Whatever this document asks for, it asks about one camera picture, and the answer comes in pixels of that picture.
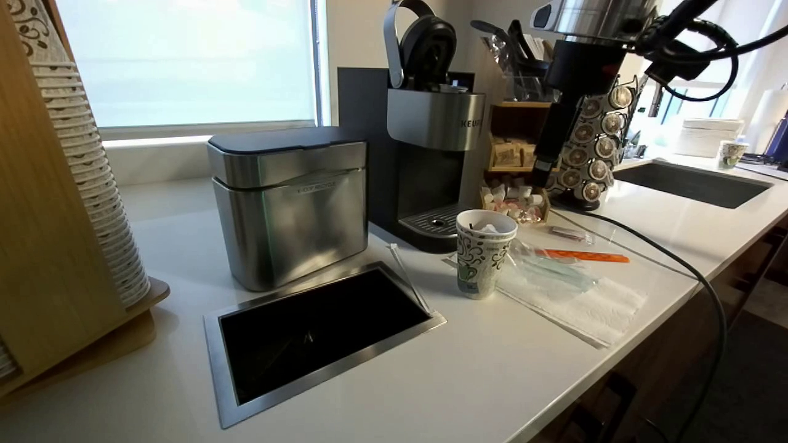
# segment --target stainless steel canister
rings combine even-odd
[[[231,277],[272,290],[368,250],[368,145],[332,130],[211,138]]]

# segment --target stainless steel sink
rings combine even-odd
[[[219,423],[273,408],[440,323],[384,263],[208,316]]]
[[[660,189],[668,195],[708,203],[714,207],[730,207],[730,209],[741,207],[745,203],[759,198],[772,188],[772,182],[721,175],[721,173],[676,166],[666,161],[653,161],[645,166],[615,170],[614,178],[640,184],[640,188]]]

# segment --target wooden cabinet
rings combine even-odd
[[[501,102],[490,106],[490,161],[492,175],[527,175],[549,114],[548,102]]]

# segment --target cable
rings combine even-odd
[[[685,417],[685,421],[682,421],[682,427],[681,427],[681,431],[677,431],[677,438],[676,438],[676,440],[681,443],[681,440],[685,440],[685,437],[688,437],[694,417],[699,415],[699,408],[701,408],[701,403],[704,403],[704,399],[708,399],[708,395],[709,395],[709,389],[713,389],[713,383],[714,383],[714,376],[716,376],[716,371],[719,371],[724,351],[726,351],[726,344],[730,344],[730,328],[726,328],[726,316],[724,316],[721,300],[719,300],[716,290],[713,288],[713,283],[709,283],[693,263],[688,263],[688,261],[681,259],[677,253],[668,252],[666,247],[655,245],[655,241],[647,239],[645,235],[626,226],[626,224],[620,224],[619,220],[612,220],[612,218],[586,215],[586,211],[577,211],[577,215],[593,218],[593,220],[608,223],[608,224],[614,224],[614,226],[620,226],[624,232],[628,232],[628,235],[637,236],[640,241],[650,245],[653,250],[662,252],[666,256],[671,256],[672,261],[677,261],[681,267],[685,267],[685,268],[708,288],[708,293],[709,293],[713,300],[714,300],[716,321],[719,321],[719,323],[716,323],[716,336],[719,336],[719,339],[716,339],[713,369],[709,369],[709,375],[708,375],[708,380],[704,380],[704,385],[701,385],[701,389],[699,389],[699,395],[697,395],[689,415]]]
[[[736,50],[726,50],[726,53],[713,50],[713,53],[701,53],[701,54],[704,54],[708,60],[724,60],[724,56],[732,56],[732,54],[741,56],[741,54],[746,54],[746,53],[754,53],[754,50],[762,50],[762,47],[767,47],[767,44],[773,44],[773,43],[783,39],[785,34],[788,34],[788,26],[781,28],[781,31],[775,31],[775,32],[772,32],[772,34],[767,34],[767,38],[762,38],[762,39],[754,39],[754,43],[748,43],[748,44],[741,44],[741,47],[736,47]]]
[[[724,50],[736,50],[736,47],[738,47],[736,39],[733,39],[726,31],[721,31],[719,26],[714,26],[714,23],[699,20],[699,23],[693,23],[688,31],[699,32],[699,34],[704,34],[708,39],[713,39],[713,43],[716,44],[714,54],[716,54],[721,47],[724,47]],[[736,82],[736,77],[738,77],[738,54],[732,53],[732,54],[726,54],[726,60],[732,60],[730,79],[724,82],[724,86],[721,86],[716,95],[713,95],[713,96],[688,96],[688,95],[681,95],[681,92],[671,90],[668,84],[666,84],[666,92],[672,95],[672,96],[677,96],[677,98],[682,98],[682,102],[716,102],[719,96],[724,96],[724,95],[733,86],[733,82]]]

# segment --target paper cup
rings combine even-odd
[[[81,86],[43,86],[43,98],[83,98],[90,102],[87,92]]]
[[[97,130],[76,138],[61,138],[61,149],[66,155],[104,154],[104,145]]]
[[[83,95],[75,95],[75,96],[45,98],[45,106],[50,112],[54,112],[54,109],[83,109],[83,106],[92,106],[92,102]]]
[[[40,90],[83,90],[78,77],[38,77]]]
[[[97,124],[94,112],[90,106],[72,106],[72,109],[50,109],[51,122],[70,122],[70,119],[90,119]]]
[[[733,170],[738,161],[745,159],[746,144],[736,140],[721,140],[716,154],[716,167],[719,170]]]
[[[490,209],[468,209],[455,220],[459,288],[468,299],[490,299],[495,277],[511,256],[517,223]]]
[[[70,163],[109,161],[109,155],[98,145],[65,149],[65,155]]]
[[[97,129],[94,116],[70,116],[70,119],[51,119],[54,130],[66,130],[66,129]]]
[[[90,198],[97,198],[97,195],[104,195],[109,192],[110,188],[115,188],[115,178],[113,175],[106,175],[106,178],[98,178],[98,181],[92,181],[92,182],[76,182],[76,189],[83,200]]]
[[[78,77],[75,61],[29,61],[29,66],[38,79]]]
[[[75,129],[56,129],[54,134],[59,140],[72,140],[72,138],[98,136],[98,129],[97,125],[75,125]]]

